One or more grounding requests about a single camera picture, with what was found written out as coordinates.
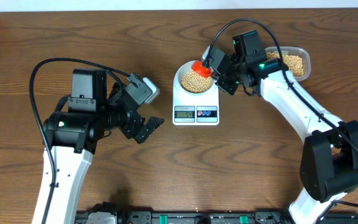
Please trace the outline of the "red measuring scoop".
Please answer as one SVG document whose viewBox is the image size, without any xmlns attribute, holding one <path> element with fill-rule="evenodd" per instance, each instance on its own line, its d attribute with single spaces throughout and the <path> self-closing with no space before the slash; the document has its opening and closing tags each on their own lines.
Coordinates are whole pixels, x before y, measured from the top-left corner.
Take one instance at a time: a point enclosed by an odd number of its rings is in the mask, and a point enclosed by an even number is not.
<svg viewBox="0 0 358 224">
<path fill-rule="evenodd" d="M 191 69 L 204 78 L 209 78 L 212 74 L 212 69 L 204 67 L 203 62 L 200 60 L 195 61 L 192 64 Z"/>
</svg>

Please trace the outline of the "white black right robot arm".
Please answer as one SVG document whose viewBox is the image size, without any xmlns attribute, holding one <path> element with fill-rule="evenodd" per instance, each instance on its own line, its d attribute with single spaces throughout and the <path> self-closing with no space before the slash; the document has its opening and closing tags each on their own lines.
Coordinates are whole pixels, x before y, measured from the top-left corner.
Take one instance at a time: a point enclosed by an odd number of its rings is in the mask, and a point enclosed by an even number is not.
<svg viewBox="0 0 358 224">
<path fill-rule="evenodd" d="M 233 95 L 239 85 L 272 104 L 303 142 L 303 188 L 287 210 L 287 223 L 318 223 L 358 188 L 358 122 L 345 123 L 323 108 L 297 82 L 287 65 L 266 52 L 257 31 L 232 38 L 235 52 L 213 47 L 204 59 L 217 86 Z"/>
</svg>

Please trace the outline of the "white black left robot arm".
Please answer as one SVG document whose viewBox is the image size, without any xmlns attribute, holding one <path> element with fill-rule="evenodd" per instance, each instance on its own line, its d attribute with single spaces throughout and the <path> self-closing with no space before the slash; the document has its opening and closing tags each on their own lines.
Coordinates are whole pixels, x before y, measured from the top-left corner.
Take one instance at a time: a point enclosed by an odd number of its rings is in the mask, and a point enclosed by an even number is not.
<svg viewBox="0 0 358 224">
<path fill-rule="evenodd" d="M 74 223 L 97 142 L 113 129 L 142 144 L 163 124 L 162 118 L 145 119 L 137 111 L 160 92 L 148 78 L 132 73 L 126 85 L 117 78 L 108 93 L 108 76 L 113 72 L 74 70 L 71 94 L 45 120 L 44 170 L 33 223 Z"/>
</svg>

